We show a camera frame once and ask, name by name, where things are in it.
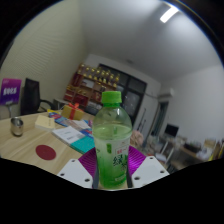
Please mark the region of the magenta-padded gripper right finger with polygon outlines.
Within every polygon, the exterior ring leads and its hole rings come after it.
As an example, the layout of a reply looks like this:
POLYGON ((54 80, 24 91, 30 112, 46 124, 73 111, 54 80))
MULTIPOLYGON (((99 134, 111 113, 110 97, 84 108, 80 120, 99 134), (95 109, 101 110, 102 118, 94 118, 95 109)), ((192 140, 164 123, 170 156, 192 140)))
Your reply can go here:
POLYGON ((136 148, 129 147, 127 185, 140 188, 159 180, 169 173, 154 156, 145 156, 136 148))

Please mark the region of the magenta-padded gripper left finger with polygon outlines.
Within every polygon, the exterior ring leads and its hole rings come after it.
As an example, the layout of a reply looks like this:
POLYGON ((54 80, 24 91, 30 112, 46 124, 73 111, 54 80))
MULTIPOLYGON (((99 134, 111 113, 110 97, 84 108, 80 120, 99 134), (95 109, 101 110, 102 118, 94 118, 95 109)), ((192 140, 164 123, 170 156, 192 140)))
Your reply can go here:
POLYGON ((79 159, 70 159, 58 176, 81 187, 97 189, 99 173, 95 149, 89 150, 79 159))

